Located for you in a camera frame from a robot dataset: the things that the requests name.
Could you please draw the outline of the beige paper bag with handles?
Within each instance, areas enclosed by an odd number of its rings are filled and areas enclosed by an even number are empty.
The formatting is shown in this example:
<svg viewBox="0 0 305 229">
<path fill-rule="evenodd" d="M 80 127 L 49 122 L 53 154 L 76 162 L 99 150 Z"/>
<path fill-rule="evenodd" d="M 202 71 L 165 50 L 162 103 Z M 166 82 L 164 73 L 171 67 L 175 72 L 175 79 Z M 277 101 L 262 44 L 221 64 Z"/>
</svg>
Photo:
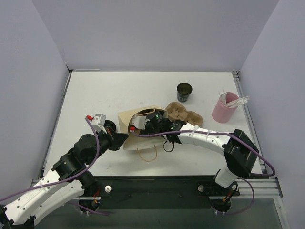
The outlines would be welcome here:
<svg viewBox="0 0 305 229">
<path fill-rule="evenodd" d="M 168 117 L 166 110 L 155 105 L 118 113 L 120 131 L 129 135 L 129 137 L 123 144 L 123 149 L 125 151 L 137 151 L 139 153 L 140 150 L 146 150 L 151 148 L 155 149 L 156 151 L 156 147 L 164 142 L 164 139 L 161 137 L 137 137 L 132 132 L 129 132 L 130 119 L 134 115 L 147 115 L 153 113 L 155 110 L 164 111 L 164 116 L 166 118 Z M 135 133 L 139 135 L 140 130 L 135 130 Z"/>
</svg>

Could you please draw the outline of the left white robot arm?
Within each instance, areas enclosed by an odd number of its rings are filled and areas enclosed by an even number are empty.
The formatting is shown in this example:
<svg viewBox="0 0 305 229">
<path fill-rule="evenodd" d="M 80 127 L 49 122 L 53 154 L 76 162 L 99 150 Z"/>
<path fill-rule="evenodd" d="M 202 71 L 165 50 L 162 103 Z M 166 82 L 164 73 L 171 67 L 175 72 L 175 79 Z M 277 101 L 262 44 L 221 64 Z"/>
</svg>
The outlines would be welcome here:
<svg viewBox="0 0 305 229">
<path fill-rule="evenodd" d="M 83 135 L 35 186 L 0 208 L 3 228 L 32 229 L 51 209 L 83 194 L 96 194 L 100 187 L 89 167 L 107 150 L 119 150 L 127 138 L 110 128 Z"/>
</svg>

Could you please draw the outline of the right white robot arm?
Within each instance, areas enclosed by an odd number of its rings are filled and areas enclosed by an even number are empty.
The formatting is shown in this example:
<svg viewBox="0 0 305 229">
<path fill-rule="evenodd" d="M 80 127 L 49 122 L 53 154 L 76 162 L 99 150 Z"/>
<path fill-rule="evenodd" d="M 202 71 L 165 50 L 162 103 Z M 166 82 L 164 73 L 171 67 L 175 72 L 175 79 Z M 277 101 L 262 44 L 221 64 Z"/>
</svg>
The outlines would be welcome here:
<svg viewBox="0 0 305 229">
<path fill-rule="evenodd" d="M 257 161 L 258 149 L 242 130 L 235 129 L 232 133 L 211 131 L 185 121 L 171 121 L 165 117 L 165 112 L 157 109 L 147 109 L 137 115 L 141 118 L 135 126 L 142 137 L 160 136 L 173 145 L 199 146 L 224 156 L 226 165 L 211 183 L 215 194 L 223 194 L 239 177 L 248 178 Z"/>
</svg>

